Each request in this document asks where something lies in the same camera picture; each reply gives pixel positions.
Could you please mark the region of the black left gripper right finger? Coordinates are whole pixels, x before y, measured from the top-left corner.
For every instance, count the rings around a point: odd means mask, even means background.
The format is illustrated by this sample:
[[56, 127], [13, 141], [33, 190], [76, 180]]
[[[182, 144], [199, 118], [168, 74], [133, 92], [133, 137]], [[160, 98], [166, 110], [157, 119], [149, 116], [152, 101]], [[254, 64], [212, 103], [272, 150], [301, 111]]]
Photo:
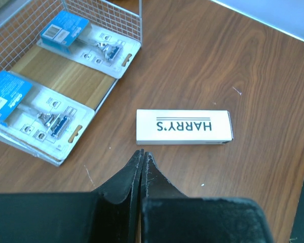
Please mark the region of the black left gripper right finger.
[[142, 242], [273, 242], [261, 207], [244, 197], [188, 197], [144, 155]]

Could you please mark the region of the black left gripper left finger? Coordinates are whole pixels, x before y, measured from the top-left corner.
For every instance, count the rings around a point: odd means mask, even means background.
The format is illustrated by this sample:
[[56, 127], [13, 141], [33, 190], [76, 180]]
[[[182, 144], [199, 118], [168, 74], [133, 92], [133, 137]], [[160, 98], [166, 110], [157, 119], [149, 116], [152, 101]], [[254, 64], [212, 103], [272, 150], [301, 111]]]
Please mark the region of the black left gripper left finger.
[[0, 194], [0, 242], [135, 242], [143, 159], [90, 192]]

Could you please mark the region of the white Harry's box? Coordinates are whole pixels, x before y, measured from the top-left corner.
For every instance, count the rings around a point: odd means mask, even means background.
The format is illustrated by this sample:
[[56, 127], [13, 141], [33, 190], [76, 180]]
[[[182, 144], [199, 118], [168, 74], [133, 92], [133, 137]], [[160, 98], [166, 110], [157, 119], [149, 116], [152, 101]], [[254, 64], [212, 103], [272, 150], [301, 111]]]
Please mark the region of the white Harry's box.
[[204, 145], [233, 141], [227, 110], [138, 109], [136, 144]]

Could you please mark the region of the blue razor blister pack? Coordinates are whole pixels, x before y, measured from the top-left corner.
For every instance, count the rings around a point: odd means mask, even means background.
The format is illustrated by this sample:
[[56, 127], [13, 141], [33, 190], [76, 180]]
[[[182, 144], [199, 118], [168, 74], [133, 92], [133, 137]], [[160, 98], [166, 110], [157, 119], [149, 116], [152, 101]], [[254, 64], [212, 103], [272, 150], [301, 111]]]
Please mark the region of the blue razor blister pack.
[[124, 35], [60, 11], [41, 32], [37, 45], [84, 66], [120, 79], [141, 47]]
[[0, 141], [60, 166], [95, 111], [11, 71], [0, 72]]

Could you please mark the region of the white wire wooden shelf rack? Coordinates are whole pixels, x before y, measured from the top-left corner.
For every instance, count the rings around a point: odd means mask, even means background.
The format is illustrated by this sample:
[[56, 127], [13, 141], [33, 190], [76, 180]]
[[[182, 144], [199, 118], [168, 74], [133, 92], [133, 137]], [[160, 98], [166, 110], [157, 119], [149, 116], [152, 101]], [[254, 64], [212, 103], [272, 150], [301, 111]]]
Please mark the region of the white wire wooden shelf rack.
[[108, 74], [42, 47], [40, 32], [60, 11], [89, 19], [104, 33], [142, 43], [142, 14], [110, 1], [0, 1], [0, 71], [10, 70], [99, 110], [119, 74]]

